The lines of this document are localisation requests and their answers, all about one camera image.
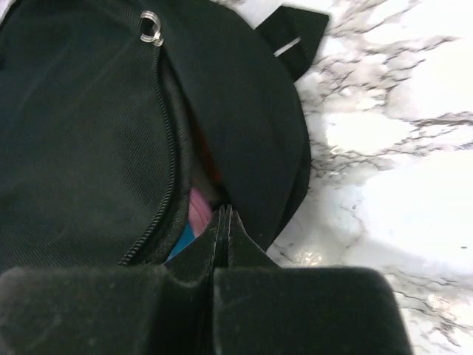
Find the marble surface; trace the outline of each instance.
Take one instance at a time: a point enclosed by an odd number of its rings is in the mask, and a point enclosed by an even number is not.
[[[0,0],[0,14],[10,1]],[[218,2],[253,26],[281,4]],[[473,354],[469,3],[285,3],[332,21],[296,83],[311,134],[310,193],[269,255],[286,267],[376,268],[416,355]]]

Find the black strap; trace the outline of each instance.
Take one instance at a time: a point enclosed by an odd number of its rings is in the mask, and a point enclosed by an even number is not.
[[[328,21],[325,13],[281,6],[256,30],[296,81],[313,63]]]

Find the zipper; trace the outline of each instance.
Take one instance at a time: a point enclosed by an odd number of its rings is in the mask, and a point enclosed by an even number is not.
[[[168,185],[166,187],[165,194],[161,200],[161,204],[154,215],[152,221],[150,222],[148,228],[144,231],[141,237],[133,244],[133,246],[127,251],[127,253],[121,258],[120,265],[128,265],[132,261],[133,257],[139,252],[143,247],[146,241],[151,237],[151,235],[156,231],[162,216],[166,212],[167,206],[171,199],[172,192],[174,191],[175,178],[176,178],[176,149],[174,147],[174,139],[172,135],[171,121],[169,115],[166,111],[166,102],[163,98],[163,92],[161,90],[161,85],[159,82],[158,75],[158,65],[160,62],[160,54],[163,46],[163,38],[161,36],[161,23],[159,18],[152,11],[143,11],[141,13],[141,21],[150,21],[151,28],[150,33],[142,33],[140,39],[143,42],[151,43],[155,46],[154,50],[154,60],[153,60],[153,86],[157,95],[158,103],[160,106],[161,114],[163,115],[164,126],[166,129],[166,139],[169,145],[169,155],[170,155],[170,164],[169,164],[169,175],[168,175]]]

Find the bag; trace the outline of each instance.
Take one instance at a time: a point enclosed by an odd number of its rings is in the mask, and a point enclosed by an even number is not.
[[[166,261],[196,130],[219,204],[267,250],[307,191],[293,82],[327,21],[280,7],[254,30],[205,0],[17,0],[0,25],[0,272]]]

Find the zipper slider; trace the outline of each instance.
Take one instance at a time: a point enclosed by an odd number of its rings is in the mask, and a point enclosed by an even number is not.
[[[160,18],[157,17],[157,15],[152,11],[143,11],[141,13],[141,20],[149,20],[152,22],[151,27],[147,27],[150,29],[149,34],[141,34],[141,41],[146,43],[153,43],[156,47],[161,47],[163,45],[164,40],[161,38]]]

